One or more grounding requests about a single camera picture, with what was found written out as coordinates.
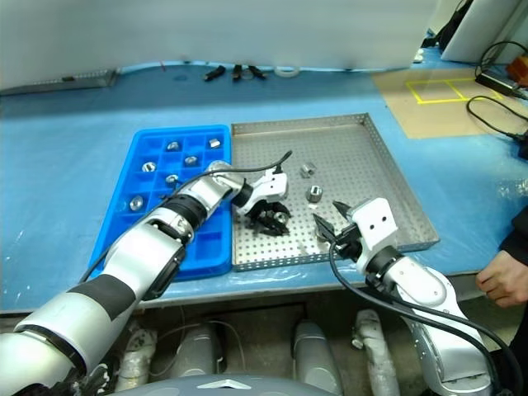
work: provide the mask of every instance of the floor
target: floor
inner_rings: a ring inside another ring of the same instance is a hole
[[[365,353],[351,347],[352,324],[356,312],[363,308],[367,306],[349,293],[334,291],[190,305],[183,309],[150,309],[137,313],[135,317],[143,327],[157,329],[158,336],[183,323],[207,319],[230,323],[242,339],[247,372],[287,378],[292,375],[290,339],[293,328],[300,319],[310,318],[321,327],[330,341],[341,371],[345,395],[370,396],[372,393]],[[500,309],[485,298],[462,302],[461,308],[469,318],[495,330],[507,342],[515,333],[522,312],[522,307]],[[399,317],[390,313],[379,314],[396,367],[401,394],[421,394],[426,385],[409,331]],[[0,330],[8,331],[17,320],[2,319]],[[159,372],[170,363],[181,336],[175,333],[158,344],[151,371]],[[224,344],[227,372],[242,372],[238,346],[230,332],[225,333]]]

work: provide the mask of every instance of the black cable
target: black cable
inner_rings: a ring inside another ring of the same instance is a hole
[[[411,319],[411,320],[413,320],[415,322],[426,324],[427,326],[431,326],[432,328],[438,328],[439,330],[442,330],[444,332],[448,332],[450,334],[453,334],[453,335],[455,335],[457,337],[460,337],[463,340],[469,342],[471,345],[473,345],[475,348],[477,348],[484,355],[484,357],[486,358],[495,394],[499,394],[502,391],[501,383],[500,383],[500,380],[499,380],[499,377],[498,377],[497,369],[495,368],[495,365],[493,363],[492,356],[489,353],[489,351],[486,349],[486,347],[481,342],[479,342],[478,340],[474,339],[470,335],[466,334],[462,330],[459,330],[458,328],[453,328],[452,326],[449,326],[447,324],[439,323],[436,320],[416,315],[415,313],[409,312],[406,309],[402,309],[402,308],[396,307],[396,306],[394,306],[392,304],[386,303],[386,302],[384,302],[384,301],[382,301],[380,299],[377,299],[377,298],[375,298],[375,297],[373,297],[371,295],[368,295],[364,291],[361,291],[358,288],[356,288],[355,286],[352,286],[351,284],[348,283],[348,280],[343,275],[341,275],[341,273],[337,269],[336,261],[335,261],[334,256],[333,256],[333,253],[335,252],[335,250],[336,250],[336,243],[332,242],[330,244],[330,248],[328,250],[328,259],[330,261],[330,267],[332,268],[333,275],[337,278],[337,280],[343,286],[345,286],[345,288],[347,290],[351,291],[352,293],[354,293],[358,297],[364,299],[365,301],[368,301],[371,304],[377,305],[378,307],[380,307],[382,309],[386,309],[388,311],[394,312],[394,313],[396,313],[396,314],[398,314],[400,316],[403,316],[404,318]]]
[[[514,378],[516,379],[516,386],[515,386],[514,393],[522,394],[522,390],[524,388],[524,379],[522,376],[521,366],[519,365],[519,362],[515,358],[515,355],[513,355],[513,352],[510,349],[510,347],[495,332],[491,331],[488,328],[485,328],[484,326],[478,323],[472,322],[466,318],[461,318],[459,316],[455,316],[450,313],[445,313],[445,312],[437,311],[436,309],[431,309],[428,307],[423,307],[421,305],[413,304],[413,303],[405,301],[404,299],[401,299],[389,293],[383,293],[383,296],[386,299],[390,299],[396,304],[403,305],[407,308],[416,309],[418,311],[425,312],[426,314],[436,315],[444,319],[452,320],[453,322],[462,323],[488,336],[493,342],[495,342],[501,348],[502,353],[504,354],[504,357],[506,358],[508,362],[508,365],[513,371]]]
[[[504,41],[498,41],[497,43],[495,44],[491,44],[489,47],[487,47],[487,49],[482,53],[482,56],[480,57],[480,60],[479,62],[477,63],[477,65],[475,66],[475,77],[477,77],[479,75],[479,69],[480,69],[480,73],[483,71],[483,66],[484,66],[484,57],[486,56],[486,54],[489,52],[489,50],[491,50],[492,48],[495,48],[496,46],[498,45],[503,45],[503,44],[514,44],[520,48],[522,48],[523,51],[525,51],[525,53],[528,53],[528,48],[526,48],[523,44],[521,43],[517,43],[516,41],[510,41],[510,40],[504,40]]]
[[[189,180],[185,181],[181,184],[178,188],[176,188],[171,195],[166,196],[162,199],[162,201],[154,206],[148,213],[141,216],[138,221],[136,221],[134,224],[132,224],[128,229],[131,229],[134,227],[137,223],[139,223],[141,220],[143,220],[145,217],[149,216],[152,212],[154,212],[157,208],[159,208],[161,205],[167,203],[171,198],[173,198],[176,194],[178,194],[183,188],[186,186],[189,186],[191,183],[196,182],[197,180],[201,179],[202,177],[214,175],[215,173],[226,173],[226,172],[233,172],[233,173],[251,173],[251,172],[262,172],[266,171],[267,169],[272,169],[273,167],[279,167],[286,159],[288,159],[293,151],[289,150],[286,154],[282,156],[281,159],[278,161],[275,161],[274,163],[271,163],[269,165],[263,166],[263,167],[249,167],[249,168],[240,168],[240,167],[231,167],[230,169],[215,169],[214,171],[207,171],[202,172],[199,175],[196,175],[194,177],[191,177]],[[85,270],[85,272],[82,274],[81,278],[79,279],[78,283],[86,282],[87,279],[90,277],[90,275],[95,271],[97,266],[101,264],[101,262],[105,259],[106,255],[108,254],[108,251],[110,250],[110,246],[108,246],[103,253]]]
[[[487,99],[489,101],[493,101],[495,103],[497,103],[499,106],[502,106],[504,107],[506,110],[510,111],[513,115],[523,119],[523,120],[526,120],[528,121],[528,116],[525,116],[525,115],[522,115],[521,113],[518,113],[516,112],[515,110],[513,110],[511,107],[509,106],[506,106],[504,103],[501,103],[499,102],[498,100],[496,99],[493,99],[492,97],[486,97],[484,95],[477,95],[476,97],[472,97],[471,99],[469,99],[466,104],[465,104],[465,108],[466,110],[468,111],[468,113],[470,113],[470,115],[472,115],[473,117],[475,117],[477,120],[479,120],[480,122],[482,122],[483,124],[487,125],[489,128],[491,128],[492,130],[496,130],[499,134],[504,134],[506,135],[508,138],[511,138],[511,139],[514,139],[518,142],[523,142],[525,139],[526,139],[526,136],[523,135],[523,134],[513,134],[511,132],[506,132],[505,130],[501,130],[499,129],[497,126],[495,125],[492,125],[490,124],[488,121],[486,121],[484,118],[482,118],[480,115],[476,114],[472,109],[471,109],[471,103],[477,99]]]

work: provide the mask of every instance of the perforated metal tray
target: perforated metal tray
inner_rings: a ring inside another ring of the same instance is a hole
[[[345,227],[333,200],[351,206],[375,197],[389,200],[399,226],[398,248],[403,252],[426,249],[439,241],[368,114],[233,124],[232,133],[237,167],[271,163],[290,149],[294,152],[284,165],[290,183],[284,202],[292,214],[290,235],[255,234],[235,216],[236,271],[326,261],[328,245],[316,239],[312,214],[334,223],[337,230]],[[317,167],[309,179],[299,172],[305,162]],[[257,176],[246,177],[252,182]],[[323,188],[323,198],[316,205],[305,198],[312,185]]]

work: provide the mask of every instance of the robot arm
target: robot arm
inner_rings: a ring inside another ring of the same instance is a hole
[[[13,333],[0,335],[0,395],[37,389],[59,393],[90,373],[139,302],[159,297],[170,285],[194,232],[223,200],[248,213],[257,202],[277,202],[287,192],[280,169],[266,178],[262,189],[259,181],[249,185],[229,168],[224,162],[211,163],[208,171],[225,172],[184,186],[123,233],[109,249],[99,276],[57,295]]]
[[[358,208],[335,202],[351,224],[340,235],[315,216],[318,232],[341,245],[340,254],[356,261],[367,284],[386,290],[413,304],[465,318],[456,302],[452,284],[440,272],[424,267],[394,248],[398,227],[385,199],[366,202]],[[479,333],[461,323],[414,309],[417,315],[458,328],[482,343]],[[405,319],[414,338],[429,388],[442,396],[492,394],[492,384],[483,355],[469,342],[448,332]]]

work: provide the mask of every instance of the cardboard sheet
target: cardboard sheet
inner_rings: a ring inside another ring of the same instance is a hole
[[[466,111],[467,101],[477,95],[493,97],[528,116],[521,101],[477,84],[471,68],[401,70],[373,73],[372,78],[411,139],[495,133]],[[471,108],[498,128],[526,130],[525,121],[491,101],[474,101]]]

